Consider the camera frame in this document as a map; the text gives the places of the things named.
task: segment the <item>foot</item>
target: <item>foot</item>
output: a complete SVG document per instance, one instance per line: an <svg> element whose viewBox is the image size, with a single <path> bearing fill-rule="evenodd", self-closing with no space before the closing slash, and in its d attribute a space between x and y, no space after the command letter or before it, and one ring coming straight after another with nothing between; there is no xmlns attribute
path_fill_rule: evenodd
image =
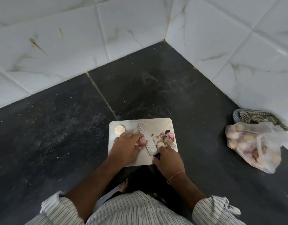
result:
<svg viewBox="0 0 288 225"><path fill-rule="evenodd" d="M127 186L128 186L128 178L125 179L123 182L121 182L121 184L119 184L119 191L122 193L126 193Z"/></svg>

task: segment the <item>person's left hand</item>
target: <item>person's left hand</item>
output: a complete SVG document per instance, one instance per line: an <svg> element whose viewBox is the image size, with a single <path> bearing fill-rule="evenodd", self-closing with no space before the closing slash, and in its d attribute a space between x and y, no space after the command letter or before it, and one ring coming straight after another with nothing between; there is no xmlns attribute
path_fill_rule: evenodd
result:
<svg viewBox="0 0 288 225"><path fill-rule="evenodd" d="M114 140L113 147L108 155L113 158L121 168L131 164L137 158L141 147L135 147L136 142L143 137L143 134L122 133Z"/></svg>

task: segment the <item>black pants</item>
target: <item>black pants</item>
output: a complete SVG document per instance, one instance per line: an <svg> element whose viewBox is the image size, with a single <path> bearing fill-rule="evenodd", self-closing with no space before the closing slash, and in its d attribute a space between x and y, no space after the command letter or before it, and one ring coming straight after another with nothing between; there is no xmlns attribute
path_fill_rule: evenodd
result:
<svg viewBox="0 0 288 225"><path fill-rule="evenodd" d="M192 221L191 213L188 212L186 206L184 205L177 192L171 185L167 184L166 179L154 165L142 166L128 178L128 187L126 189L126 193L132 193L138 190L145 194L149 194L162 203L164 203L162 200L164 199L164 204L169 209L174 211L176 214ZM118 191L114 193L108 200L121 194L124 193Z"/></svg>

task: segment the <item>forearm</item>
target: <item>forearm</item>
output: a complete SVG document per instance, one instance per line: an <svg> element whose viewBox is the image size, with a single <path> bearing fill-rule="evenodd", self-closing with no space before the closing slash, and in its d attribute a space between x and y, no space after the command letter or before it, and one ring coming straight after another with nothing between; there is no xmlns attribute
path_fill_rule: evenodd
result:
<svg viewBox="0 0 288 225"><path fill-rule="evenodd" d="M78 215L86 221L111 179L121 167L108 157L95 171L65 195L75 205Z"/></svg>
<svg viewBox="0 0 288 225"><path fill-rule="evenodd" d="M170 184L179 194L190 213L193 212L198 201L207 198L185 173L177 174L170 180Z"/></svg>

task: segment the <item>wall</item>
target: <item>wall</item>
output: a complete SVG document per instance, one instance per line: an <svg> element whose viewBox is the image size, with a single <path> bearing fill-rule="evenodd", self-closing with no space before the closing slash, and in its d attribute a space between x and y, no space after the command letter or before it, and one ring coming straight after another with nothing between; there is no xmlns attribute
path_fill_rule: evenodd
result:
<svg viewBox="0 0 288 225"><path fill-rule="evenodd" d="M0 0L0 107L164 40L172 2Z"/></svg>
<svg viewBox="0 0 288 225"><path fill-rule="evenodd" d="M166 41L240 107L288 125L288 0L174 0Z"/></svg>

